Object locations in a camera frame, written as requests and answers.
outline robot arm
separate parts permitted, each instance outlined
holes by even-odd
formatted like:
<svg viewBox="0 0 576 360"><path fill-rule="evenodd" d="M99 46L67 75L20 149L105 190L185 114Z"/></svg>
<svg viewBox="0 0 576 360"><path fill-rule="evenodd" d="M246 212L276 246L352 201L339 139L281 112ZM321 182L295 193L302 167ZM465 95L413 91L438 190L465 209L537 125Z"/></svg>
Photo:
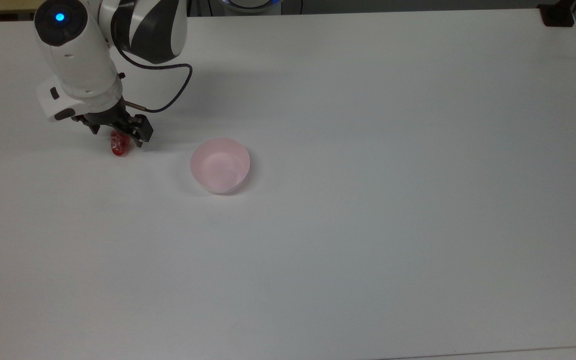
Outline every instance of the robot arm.
<svg viewBox="0 0 576 360"><path fill-rule="evenodd" d="M186 41L185 0L46 0L34 25L54 73L36 89L48 120L70 117L95 134L107 125L138 147L148 142L153 128L146 116L126 111L109 48L153 64L174 59Z"/></svg>

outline pink bowl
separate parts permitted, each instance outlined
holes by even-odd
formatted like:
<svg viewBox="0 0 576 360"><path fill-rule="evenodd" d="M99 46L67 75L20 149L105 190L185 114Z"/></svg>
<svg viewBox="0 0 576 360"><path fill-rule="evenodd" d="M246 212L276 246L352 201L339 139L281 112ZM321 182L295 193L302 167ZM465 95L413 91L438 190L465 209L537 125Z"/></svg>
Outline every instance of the pink bowl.
<svg viewBox="0 0 576 360"><path fill-rule="evenodd" d="M204 141L190 157L190 172L201 186L215 194L237 189L250 170L246 147L228 137Z"/></svg>

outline black cable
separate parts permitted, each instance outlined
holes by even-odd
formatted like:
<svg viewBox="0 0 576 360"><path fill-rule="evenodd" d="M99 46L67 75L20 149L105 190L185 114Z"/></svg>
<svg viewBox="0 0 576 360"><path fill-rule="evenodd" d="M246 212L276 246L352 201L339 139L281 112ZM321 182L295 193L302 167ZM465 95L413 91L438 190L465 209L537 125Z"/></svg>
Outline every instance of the black cable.
<svg viewBox="0 0 576 360"><path fill-rule="evenodd" d="M151 114L152 113L159 113L159 112L162 112L162 111L168 109L171 105L173 105L177 101L179 96L181 96L181 93L183 93L184 90L186 89L186 87L188 86L188 83L190 82L190 77L192 77L192 75L193 75L192 65L187 64L187 63L183 63L183 64L166 64L166 65L162 65L162 66L152 66L152 65L148 65L148 64L140 64L138 62L135 62L133 59L131 59L130 57L128 57L128 55L126 55L124 53L121 46L119 46L119 44L117 43L117 34L116 34L117 29L115 29L116 20L117 20L117 13L114 13L114 15L112 16L112 20L110 20L110 37L112 37L112 43L114 44L114 47L117 48L117 51L119 51L119 54L121 55L121 57L123 57L128 63L133 64L137 68L146 69L146 70L168 70L168 69L177 69L177 68L188 68L188 76L185 78L185 82L183 82L181 89L179 89L179 91L172 98L172 100L170 100L169 103L167 103L163 107L160 107L159 109L148 109L147 107L142 107L143 109L140 108L140 110L142 112L147 112L147 113L151 113Z"/></svg>

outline white table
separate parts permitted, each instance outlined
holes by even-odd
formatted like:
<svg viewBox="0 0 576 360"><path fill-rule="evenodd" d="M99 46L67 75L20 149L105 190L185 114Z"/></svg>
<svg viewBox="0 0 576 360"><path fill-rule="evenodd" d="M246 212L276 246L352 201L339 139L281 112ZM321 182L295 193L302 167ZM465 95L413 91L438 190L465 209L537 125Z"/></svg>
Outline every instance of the white table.
<svg viewBox="0 0 576 360"><path fill-rule="evenodd" d="M576 347L576 27L191 18L195 76L124 158L43 118L34 41L0 23L0 360ZM185 77L114 58L150 107ZM231 196L190 174L219 136L252 156Z"/></svg>

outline red object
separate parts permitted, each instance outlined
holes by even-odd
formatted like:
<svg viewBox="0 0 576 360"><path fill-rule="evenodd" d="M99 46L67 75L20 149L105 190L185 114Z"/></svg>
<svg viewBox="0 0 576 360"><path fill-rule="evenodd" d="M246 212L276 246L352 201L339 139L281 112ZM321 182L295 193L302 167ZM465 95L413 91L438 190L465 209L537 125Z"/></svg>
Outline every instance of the red object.
<svg viewBox="0 0 576 360"><path fill-rule="evenodd" d="M117 130L110 132L110 149L112 149L112 153L117 155L117 157L123 157L128 153L130 143L130 136L123 132Z"/></svg>

